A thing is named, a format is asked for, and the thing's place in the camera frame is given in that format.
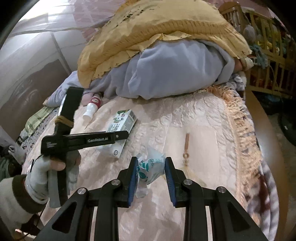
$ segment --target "plaid cloth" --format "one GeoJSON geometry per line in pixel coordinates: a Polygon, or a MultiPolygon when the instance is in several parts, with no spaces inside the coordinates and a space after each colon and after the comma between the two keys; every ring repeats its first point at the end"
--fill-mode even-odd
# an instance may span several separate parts
{"type": "Polygon", "coordinates": [[[35,143],[37,143],[38,138],[42,135],[44,132],[45,128],[47,127],[48,123],[56,117],[58,113],[59,107],[55,108],[37,127],[35,130],[34,134],[32,134],[30,137],[28,137],[26,140],[24,140],[21,143],[22,149],[26,152],[27,156],[33,149],[35,143]]]}
{"type": "Polygon", "coordinates": [[[53,109],[53,107],[44,106],[40,111],[36,112],[27,120],[25,130],[29,137],[35,132],[39,124],[53,111],[53,109]]]}

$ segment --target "wooden crib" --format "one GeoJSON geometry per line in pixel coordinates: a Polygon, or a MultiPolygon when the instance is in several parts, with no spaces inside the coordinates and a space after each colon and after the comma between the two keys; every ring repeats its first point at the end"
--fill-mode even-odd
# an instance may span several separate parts
{"type": "Polygon", "coordinates": [[[245,27],[251,24],[255,29],[255,43],[268,58],[268,66],[263,69],[257,65],[254,53],[249,56],[255,66],[247,73],[248,88],[286,98],[295,96],[296,44],[289,33],[266,16],[251,10],[243,13],[237,2],[222,4],[219,12],[242,35],[245,27]]]}

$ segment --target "light blue blanket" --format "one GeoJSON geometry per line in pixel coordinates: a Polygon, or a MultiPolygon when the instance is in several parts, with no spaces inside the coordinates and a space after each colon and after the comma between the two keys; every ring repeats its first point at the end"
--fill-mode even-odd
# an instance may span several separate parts
{"type": "MultiPolygon", "coordinates": [[[[204,40],[157,40],[143,53],[91,82],[84,93],[104,92],[106,98],[144,99],[194,92],[229,80],[234,59],[217,44],[204,40]]],[[[58,107],[69,86],[81,87],[74,71],[48,98],[58,107]]]]}

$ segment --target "sleeve cuff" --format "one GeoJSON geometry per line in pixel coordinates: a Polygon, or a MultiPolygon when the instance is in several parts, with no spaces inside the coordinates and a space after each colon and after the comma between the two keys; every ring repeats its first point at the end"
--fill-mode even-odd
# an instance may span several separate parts
{"type": "Polygon", "coordinates": [[[13,195],[18,204],[28,213],[35,214],[41,212],[46,204],[35,202],[27,193],[24,185],[26,175],[17,175],[12,180],[13,195]]]}
{"type": "Polygon", "coordinates": [[[243,67],[243,71],[247,71],[254,66],[253,61],[250,58],[242,58],[240,59],[243,67]]]}

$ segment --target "small plastic package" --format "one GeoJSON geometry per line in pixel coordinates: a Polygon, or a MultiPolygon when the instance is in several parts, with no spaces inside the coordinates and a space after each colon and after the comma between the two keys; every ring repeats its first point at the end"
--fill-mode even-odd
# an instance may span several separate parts
{"type": "MultiPolygon", "coordinates": [[[[111,131],[128,131],[131,132],[137,118],[132,110],[120,110],[113,118],[113,122],[109,125],[107,132],[111,131]]],[[[126,143],[125,140],[116,141],[114,144],[99,146],[100,151],[106,155],[119,158],[126,143]]]]}
{"type": "Polygon", "coordinates": [[[138,198],[145,197],[147,185],[163,175],[165,171],[165,155],[152,147],[148,147],[147,151],[147,160],[143,160],[140,153],[136,156],[139,162],[137,166],[138,185],[136,190],[136,197],[138,198]]]}
{"type": "Polygon", "coordinates": [[[86,107],[86,111],[83,114],[82,118],[86,123],[90,123],[94,114],[98,111],[98,109],[101,107],[101,99],[102,97],[98,94],[95,94],[90,102],[88,103],[86,107]]]}

